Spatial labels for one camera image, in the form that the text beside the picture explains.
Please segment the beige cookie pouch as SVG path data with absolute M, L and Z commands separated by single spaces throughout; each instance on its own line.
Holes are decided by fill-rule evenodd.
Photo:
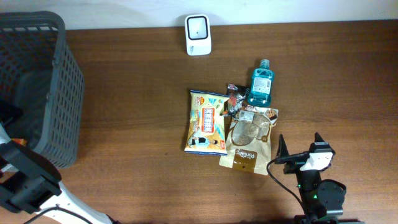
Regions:
M 271 131 L 279 110 L 248 105 L 233 116 L 226 139 L 227 155 L 219 165 L 234 170 L 267 175 L 271 161 Z

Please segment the dark red snack packet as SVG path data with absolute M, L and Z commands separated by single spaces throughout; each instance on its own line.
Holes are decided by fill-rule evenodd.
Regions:
M 243 107 L 244 101 L 248 98 L 250 88 L 242 85 L 229 84 L 226 94 L 229 96 L 226 102 L 226 109 L 222 112 L 223 116 L 235 116 Z

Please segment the yellow snack bag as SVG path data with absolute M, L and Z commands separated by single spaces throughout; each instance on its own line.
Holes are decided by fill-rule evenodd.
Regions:
M 190 125 L 184 151 L 190 154 L 225 156 L 224 104 L 229 96 L 191 90 Z

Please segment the teal mouthwash bottle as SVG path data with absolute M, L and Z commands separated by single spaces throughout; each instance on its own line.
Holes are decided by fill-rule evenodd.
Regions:
M 248 94 L 248 103 L 258 107 L 269 107 L 272 97 L 271 90 L 275 74 L 270 69 L 270 61 L 262 59 L 259 68 L 252 73 L 252 84 Z

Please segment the orange snack packet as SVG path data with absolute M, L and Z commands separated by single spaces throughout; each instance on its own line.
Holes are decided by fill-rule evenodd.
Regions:
M 21 146 L 26 146 L 27 145 L 27 140 L 26 139 L 21 139 L 21 138 L 12 138 L 12 141 L 15 143 L 20 144 Z

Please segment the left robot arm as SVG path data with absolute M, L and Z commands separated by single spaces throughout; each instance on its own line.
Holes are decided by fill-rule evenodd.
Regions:
M 9 166 L 17 169 L 1 182 L 1 206 L 12 213 L 34 214 L 27 223 L 40 217 L 58 223 L 118 223 L 74 196 L 63 184 L 59 171 L 46 158 L 8 136 L 4 125 L 22 115 L 21 109 L 1 100 L 1 174 Z

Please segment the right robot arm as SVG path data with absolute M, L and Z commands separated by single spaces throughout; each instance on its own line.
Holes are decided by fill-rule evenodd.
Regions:
M 271 162 L 284 165 L 284 174 L 294 174 L 297 179 L 298 200 L 303 215 L 296 215 L 294 223 L 360 223 L 359 220 L 341 220 L 346 186 L 331 179 L 322 179 L 321 173 L 331 166 L 335 151 L 318 134 L 309 150 L 290 154 L 283 135 L 279 136 L 277 154 Z

